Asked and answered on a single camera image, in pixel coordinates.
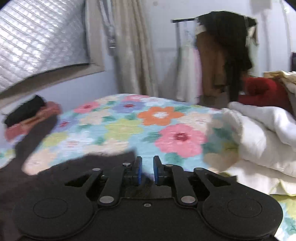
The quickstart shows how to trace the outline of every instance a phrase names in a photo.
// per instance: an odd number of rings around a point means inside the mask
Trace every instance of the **silver insulation foil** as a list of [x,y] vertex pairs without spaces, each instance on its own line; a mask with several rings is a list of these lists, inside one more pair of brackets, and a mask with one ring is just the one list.
[[0,10],[0,92],[39,73],[89,63],[85,0],[11,0]]

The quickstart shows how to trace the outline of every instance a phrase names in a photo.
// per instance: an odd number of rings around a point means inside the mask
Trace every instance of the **pink flower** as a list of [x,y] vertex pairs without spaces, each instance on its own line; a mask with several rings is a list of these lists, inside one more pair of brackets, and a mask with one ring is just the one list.
[[155,145],[162,152],[175,152],[184,158],[201,154],[200,145],[206,142],[206,136],[201,131],[184,124],[167,126],[160,134],[162,136],[156,140]]
[[140,102],[143,98],[149,98],[149,96],[148,95],[128,95],[123,99],[123,101]]
[[93,109],[95,109],[97,107],[99,107],[99,103],[96,101],[93,101],[93,102],[89,102],[84,105],[81,105],[73,111],[75,113],[85,114],[85,113],[91,112]]

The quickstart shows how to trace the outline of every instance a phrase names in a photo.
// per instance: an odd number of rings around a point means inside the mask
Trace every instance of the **black rack bar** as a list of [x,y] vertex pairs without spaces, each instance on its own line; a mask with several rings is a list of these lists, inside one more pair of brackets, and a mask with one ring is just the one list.
[[188,22],[188,21],[194,21],[195,18],[185,18],[185,19],[174,19],[171,20],[172,23],[179,23],[179,22]]

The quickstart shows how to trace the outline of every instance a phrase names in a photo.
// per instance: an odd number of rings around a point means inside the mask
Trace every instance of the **curtain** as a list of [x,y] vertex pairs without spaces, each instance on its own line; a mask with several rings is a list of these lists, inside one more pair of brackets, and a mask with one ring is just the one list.
[[121,91],[157,96],[153,53],[141,0],[111,0],[111,3]]

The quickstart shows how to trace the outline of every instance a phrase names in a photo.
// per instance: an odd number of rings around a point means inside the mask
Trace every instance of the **red fabric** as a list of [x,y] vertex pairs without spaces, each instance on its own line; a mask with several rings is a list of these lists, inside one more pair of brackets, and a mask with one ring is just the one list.
[[239,95],[239,102],[255,106],[276,106],[292,112],[286,89],[278,82],[267,78],[244,79],[248,95]]

